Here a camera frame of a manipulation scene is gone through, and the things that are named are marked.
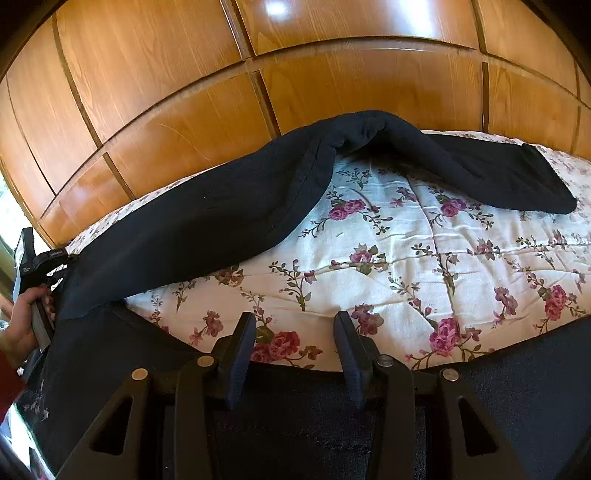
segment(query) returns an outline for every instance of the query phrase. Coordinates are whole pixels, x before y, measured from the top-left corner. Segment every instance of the human hand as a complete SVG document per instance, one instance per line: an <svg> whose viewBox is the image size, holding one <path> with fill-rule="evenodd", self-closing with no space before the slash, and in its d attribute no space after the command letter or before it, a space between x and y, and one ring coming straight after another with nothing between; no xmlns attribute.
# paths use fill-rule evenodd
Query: human hand
<svg viewBox="0 0 591 480"><path fill-rule="evenodd" d="M33 333L33 311L31 306L36 299L42 299L47 316L55 320L53 313L53 298L51 290L43 285L29 288L21 293L14 307L8 327L0 332L0 351L4 353L13 368L18 368L27 359L31 351L38 348L37 339Z"/></svg>

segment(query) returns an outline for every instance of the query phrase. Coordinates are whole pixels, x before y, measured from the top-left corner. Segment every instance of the white bedspread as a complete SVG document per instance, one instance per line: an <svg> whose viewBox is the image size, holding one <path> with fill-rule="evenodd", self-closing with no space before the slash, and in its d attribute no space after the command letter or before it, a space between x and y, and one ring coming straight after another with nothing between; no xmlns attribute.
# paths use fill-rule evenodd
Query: white bedspread
<svg viewBox="0 0 591 480"><path fill-rule="evenodd" d="M340 370L332 335L339 310L410 368L468 361L541 335L591 312L591 164L537 148L579 200L570 215L480 205L426 174L403 176L376 159L346 158L282 243L207 277L130 297L127 305L204 352L252 311L253 360L322 370ZM69 251L189 178L109 214ZM232 225L220 233L239 235ZM189 254L209 255L214 238L207 250Z"/></svg>

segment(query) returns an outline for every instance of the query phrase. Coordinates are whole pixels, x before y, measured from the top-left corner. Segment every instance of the black device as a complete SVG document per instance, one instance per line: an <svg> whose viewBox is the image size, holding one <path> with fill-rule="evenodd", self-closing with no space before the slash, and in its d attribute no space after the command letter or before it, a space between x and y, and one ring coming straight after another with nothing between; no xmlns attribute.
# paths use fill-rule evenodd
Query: black device
<svg viewBox="0 0 591 480"><path fill-rule="evenodd" d="M180 370L150 374L139 368L111 397L61 467L56 480L162 478L154 461L166 406L174 406L173 465L167 478L221 479L207 409L240 399L255 341L255 318L242 314L232 336L220 338ZM429 407L428 454L437 480L526 480L527 474L492 416L453 368L410 371L374 341L359 336L347 312L334 318L334 336L349 398L379 413L366 480L414 477L415 403Z"/></svg>
<svg viewBox="0 0 591 480"><path fill-rule="evenodd" d="M14 252L17 276L12 291L13 301L30 287L46 284L52 286L61 278L60 274L48 276L61 265L66 265L71 259L65 248L57 248L35 255L35 239L33 227L23 228ZM47 316L43 302L39 299L31 306L33 310L33 332L37 338L39 349L45 350L51 343L55 325Z"/></svg>

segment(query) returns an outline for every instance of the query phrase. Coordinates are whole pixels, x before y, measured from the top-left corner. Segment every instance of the black fabric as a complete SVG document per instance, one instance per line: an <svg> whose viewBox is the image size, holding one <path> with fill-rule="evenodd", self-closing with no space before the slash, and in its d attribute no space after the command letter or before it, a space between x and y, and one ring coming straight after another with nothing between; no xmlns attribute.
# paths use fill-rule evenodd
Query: black fabric
<svg viewBox="0 0 591 480"><path fill-rule="evenodd" d="M107 301L200 277L268 250L325 193L335 156L367 145L403 157L487 205L551 213L576 207L530 145L429 136L380 111L341 115L199 175L109 228L69 267L58 318L80 317Z"/></svg>
<svg viewBox="0 0 591 480"><path fill-rule="evenodd" d="M588 438L589 320L454 365L512 442L532 480L553 480ZM102 306L59 324L18 408L48 464L58 470L135 368L165 372L196 354L123 306ZM35 400L39 409L30 408ZM425 478L426 470L422 418L417 409L417 479ZM211 414L211 441L223 480L275 480L278 475L285 480L362 480L375 420L374 411L357 411L347 399L341 373L251 363L236 409ZM169 447L164 456L168 451L170 465L170 430L163 443Z"/></svg>

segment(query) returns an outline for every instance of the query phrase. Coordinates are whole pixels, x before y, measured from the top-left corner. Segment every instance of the wood grain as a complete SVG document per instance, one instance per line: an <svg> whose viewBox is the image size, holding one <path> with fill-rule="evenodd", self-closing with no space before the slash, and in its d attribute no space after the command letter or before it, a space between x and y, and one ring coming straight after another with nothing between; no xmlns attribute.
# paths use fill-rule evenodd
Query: wood grain
<svg viewBox="0 0 591 480"><path fill-rule="evenodd" d="M129 202L104 159L100 158L57 196L40 220L57 245L72 240L107 213Z"/></svg>
<svg viewBox="0 0 591 480"><path fill-rule="evenodd" d="M271 140L247 74L196 92L109 154L136 197L251 153Z"/></svg>
<svg viewBox="0 0 591 480"><path fill-rule="evenodd" d="M6 78L0 82L0 158L30 212L40 217L54 195L18 128Z"/></svg>
<svg viewBox="0 0 591 480"><path fill-rule="evenodd" d="M57 22L103 142L159 100L241 59L216 0L69 0Z"/></svg>
<svg viewBox="0 0 591 480"><path fill-rule="evenodd" d="M255 53L318 40L399 35L478 48L470 0L237 0Z"/></svg>
<svg viewBox="0 0 591 480"><path fill-rule="evenodd" d="M579 89L580 89L580 98L583 103L591 107L591 85L585 78L581 67L577 65L577 75L579 75Z"/></svg>
<svg viewBox="0 0 591 480"><path fill-rule="evenodd" d="M31 151L54 191L95 150L46 22L8 70L12 104Z"/></svg>
<svg viewBox="0 0 591 480"><path fill-rule="evenodd" d="M573 155L591 160L591 110L581 107L579 136L573 149Z"/></svg>
<svg viewBox="0 0 591 480"><path fill-rule="evenodd" d="M578 102L558 86L527 73L489 65L489 133L570 151Z"/></svg>
<svg viewBox="0 0 591 480"><path fill-rule="evenodd" d="M488 53L540 72L577 94L572 55L521 0L478 0L478 4Z"/></svg>
<svg viewBox="0 0 591 480"><path fill-rule="evenodd" d="M282 133L367 109L419 128L480 130L481 72L476 59L404 50L335 51L261 70Z"/></svg>

